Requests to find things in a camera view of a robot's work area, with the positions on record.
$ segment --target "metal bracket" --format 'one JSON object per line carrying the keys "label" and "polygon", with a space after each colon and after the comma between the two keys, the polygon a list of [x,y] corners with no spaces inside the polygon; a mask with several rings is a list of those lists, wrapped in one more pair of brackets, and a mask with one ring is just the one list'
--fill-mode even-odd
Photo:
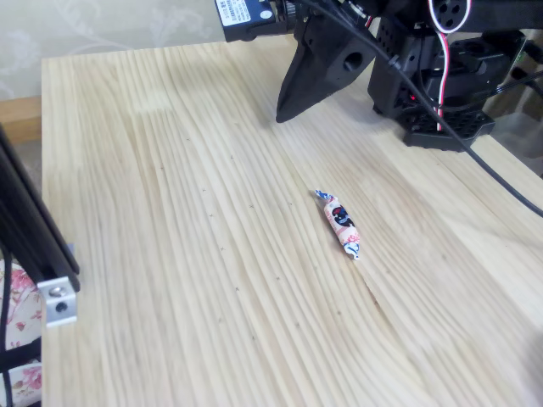
{"label": "metal bracket", "polygon": [[77,321],[76,292],[68,277],[55,278],[37,284],[46,305],[46,327]]}

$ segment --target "light wood tabletop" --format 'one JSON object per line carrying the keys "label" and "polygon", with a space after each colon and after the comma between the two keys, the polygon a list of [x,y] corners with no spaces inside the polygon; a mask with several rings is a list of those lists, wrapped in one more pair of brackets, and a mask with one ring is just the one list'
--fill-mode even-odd
{"label": "light wood tabletop", "polygon": [[46,407],[543,403],[541,219],[466,154],[406,147],[370,69],[277,124],[294,49],[44,60],[43,195],[81,265],[78,321],[43,333]]}

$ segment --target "wallpaper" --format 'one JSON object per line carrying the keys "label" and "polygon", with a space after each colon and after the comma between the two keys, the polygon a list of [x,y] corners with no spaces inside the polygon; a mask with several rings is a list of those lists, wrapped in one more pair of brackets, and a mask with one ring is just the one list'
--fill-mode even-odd
{"label": "wallpaper", "polygon": [[0,0],[0,100],[41,93],[41,59],[224,39],[214,0]]}

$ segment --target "candy wrapper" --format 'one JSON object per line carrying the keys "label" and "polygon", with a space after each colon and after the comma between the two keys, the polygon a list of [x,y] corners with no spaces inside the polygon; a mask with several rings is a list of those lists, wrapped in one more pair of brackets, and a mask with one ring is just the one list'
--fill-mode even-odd
{"label": "candy wrapper", "polygon": [[315,193],[319,198],[326,201],[324,214],[328,218],[330,225],[332,225],[333,231],[336,232],[343,249],[353,260],[358,260],[360,235],[349,214],[336,197],[319,190],[315,190]]}

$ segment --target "red and white wire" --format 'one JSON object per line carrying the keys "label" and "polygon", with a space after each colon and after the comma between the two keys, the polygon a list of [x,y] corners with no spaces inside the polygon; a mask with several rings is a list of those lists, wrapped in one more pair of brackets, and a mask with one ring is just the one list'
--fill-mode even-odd
{"label": "red and white wire", "polygon": [[[442,106],[445,101],[445,84],[447,83],[447,76],[449,75],[449,65],[451,61],[451,54],[449,53],[449,43],[447,42],[447,37],[442,32],[437,32],[439,42],[441,42],[441,47],[443,48],[443,76],[441,77],[441,83],[439,84],[439,106]],[[443,117],[443,110],[437,109],[440,117]],[[441,131],[441,125],[438,123],[438,131]]]}
{"label": "red and white wire", "polygon": [[[435,28],[437,28],[437,34],[439,38],[439,42],[441,42],[441,47],[443,48],[443,54],[445,57],[445,61],[443,64],[443,77],[441,78],[441,83],[439,85],[439,105],[443,105],[443,102],[445,100],[445,84],[447,82],[447,76],[449,75],[449,64],[451,61],[451,56],[449,54],[449,43],[447,42],[447,37],[445,34],[451,34],[455,31],[460,30],[460,28],[464,25],[464,23],[467,20],[467,17],[469,17],[469,13],[472,10],[472,0],[466,0],[466,13],[464,14],[464,17],[462,18],[462,21],[459,25],[457,25],[455,28],[447,30],[443,28],[443,26],[439,23],[438,18],[435,15],[434,11],[434,0],[428,0],[428,8],[430,9],[430,15],[432,16],[432,21],[434,22]],[[437,109],[439,116],[443,117],[443,110]],[[438,123],[438,131],[441,131],[441,125]]]}

